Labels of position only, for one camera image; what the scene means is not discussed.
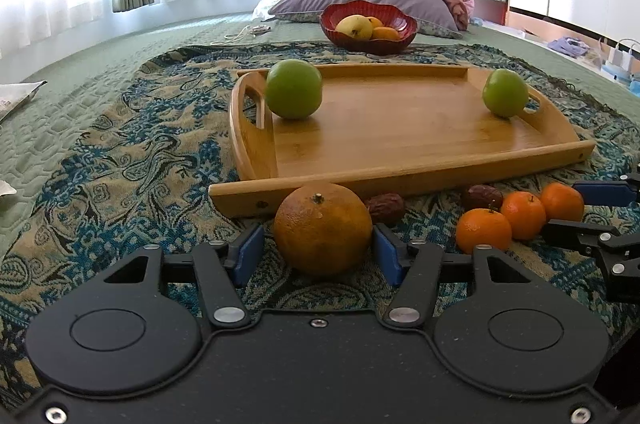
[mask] green apple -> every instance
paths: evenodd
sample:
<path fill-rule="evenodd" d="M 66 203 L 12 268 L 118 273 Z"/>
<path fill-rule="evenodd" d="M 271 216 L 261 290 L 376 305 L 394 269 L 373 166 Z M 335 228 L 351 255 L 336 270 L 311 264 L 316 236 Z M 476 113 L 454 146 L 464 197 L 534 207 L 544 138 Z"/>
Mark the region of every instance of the green apple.
<path fill-rule="evenodd" d="M 484 105 L 499 117 L 513 117 L 529 102 L 529 89 L 512 70 L 498 68 L 489 75 L 482 90 Z"/>
<path fill-rule="evenodd" d="M 269 109 L 286 119 L 305 118 L 322 103 L 322 75 L 299 59 L 277 62 L 267 74 L 264 98 Z"/>

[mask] paisley blanket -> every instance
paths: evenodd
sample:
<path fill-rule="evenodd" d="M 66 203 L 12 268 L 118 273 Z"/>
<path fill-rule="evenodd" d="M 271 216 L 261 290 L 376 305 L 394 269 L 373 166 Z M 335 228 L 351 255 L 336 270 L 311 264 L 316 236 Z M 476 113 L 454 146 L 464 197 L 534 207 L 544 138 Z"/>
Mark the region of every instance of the paisley blanket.
<path fill-rule="evenodd" d="M 229 240 L 244 227 L 216 212 L 207 196 L 213 182 L 238 180 L 228 139 L 228 101 L 239 68 L 269 67 L 286 58 L 314 64 L 413 62 L 507 67 L 551 99 L 577 133 L 597 141 L 583 164 L 496 184 L 502 191 L 538 192 L 552 180 L 610 179 L 640 158 L 640 131 L 628 118 L 522 60 L 487 46 L 412 45 L 393 58 L 348 53 L 318 42 L 246 47 L 189 46 L 142 65 L 119 100 L 98 115 L 44 185 L 33 215 L 0 267 L 0 398 L 13 407 L 38 389 L 24 353 L 30 320 L 78 284 L 140 245 L 184 252 L 203 240 Z M 396 227 L 404 240 L 425 238 L 454 251 L 462 210 L 455 191 L 413 198 Z M 639 229 L 640 210 L 589 208 L 589 222 L 622 233 Z M 241 291 L 252 310 L 276 308 L 381 309 L 392 290 L 369 261 L 335 282 L 312 283 L 279 257 L 267 223 L 265 256 Z M 590 258 L 515 243 L 509 254 L 600 315 L 620 345 L 639 326 L 640 309 L 604 300 L 602 277 Z M 171 297 L 197 313 L 191 285 Z M 442 287 L 436 312 L 466 295 L 462 284 Z"/>

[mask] tangerine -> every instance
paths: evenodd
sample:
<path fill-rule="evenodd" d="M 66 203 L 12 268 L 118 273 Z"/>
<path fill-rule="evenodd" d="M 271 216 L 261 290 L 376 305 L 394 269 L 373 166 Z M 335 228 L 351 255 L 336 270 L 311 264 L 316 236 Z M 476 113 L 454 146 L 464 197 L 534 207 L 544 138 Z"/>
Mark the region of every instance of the tangerine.
<path fill-rule="evenodd" d="M 458 220 L 456 243 L 465 254 L 471 254 L 476 245 L 491 245 L 507 250 L 511 244 L 511 226 L 498 211 L 472 209 Z"/>
<path fill-rule="evenodd" d="M 511 224 L 514 240 L 531 240 L 546 224 L 545 207 L 528 191 L 514 191 L 504 197 L 500 212 Z"/>
<path fill-rule="evenodd" d="M 584 216 L 584 199 L 580 192 L 560 182 L 546 185 L 540 193 L 545 207 L 546 219 L 581 222 Z"/>
<path fill-rule="evenodd" d="M 373 225 L 358 195 L 317 182 L 285 198 L 273 221 L 273 239 L 288 265 L 310 276 L 334 276 L 361 264 Z"/>
<path fill-rule="evenodd" d="M 371 39 L 389 39 L 391 41 L 400 41 L 402 35 L 393 27 L 374 27 L 371 33 Z"/>

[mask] red bowl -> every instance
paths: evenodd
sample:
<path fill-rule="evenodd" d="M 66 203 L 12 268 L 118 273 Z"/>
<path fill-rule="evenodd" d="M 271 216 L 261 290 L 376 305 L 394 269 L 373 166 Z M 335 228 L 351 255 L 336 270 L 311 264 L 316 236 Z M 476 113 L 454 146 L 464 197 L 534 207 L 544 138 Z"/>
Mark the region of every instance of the red bowl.
<path fill-rule="evenodd" d="M 335 26 L 340 20 L 352 14 L 363 16 L 375 16 L 386 27 L 393 27 L 401 39 L 392 41 L 389 39 L 374 39 L 371 41 L 357 41 L 346 34 L 335 31 Z M 393 5 L 379 5 L 364 0 L 349 1 L 347 3 L 333 3 L 322 11 L 320 15 L 322 31 L 329 41 L 343 49 L 354 52 L 368 52 L 377 56 L 399 54 L 411 43 L 418 31 L 418 23 L 411 16 L 404 14 Z"/>

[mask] bamboo tray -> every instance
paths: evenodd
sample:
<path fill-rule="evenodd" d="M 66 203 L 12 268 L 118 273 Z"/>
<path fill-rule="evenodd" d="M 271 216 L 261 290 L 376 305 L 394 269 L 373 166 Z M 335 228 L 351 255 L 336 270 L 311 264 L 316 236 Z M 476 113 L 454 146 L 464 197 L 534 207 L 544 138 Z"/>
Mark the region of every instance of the bamboo tray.
<path fill-rule="evenodd" d="M 239 72 L 229 108 L 240 182 L 212 184 L 220 213 L 273 214 L 296 188 L 341 184 L 361 198 L 403 197 L 537 173 L 588 158 L 564 115 L 529 88 L 540 106 L 505 120 L 482 102 L 490 70 L 417 64 L 318 65 L 322 105 L 304 120 L 273 115 L 264 101 L 268 69 Z M 256 123 L 243 113 L 257 105 Z"/>

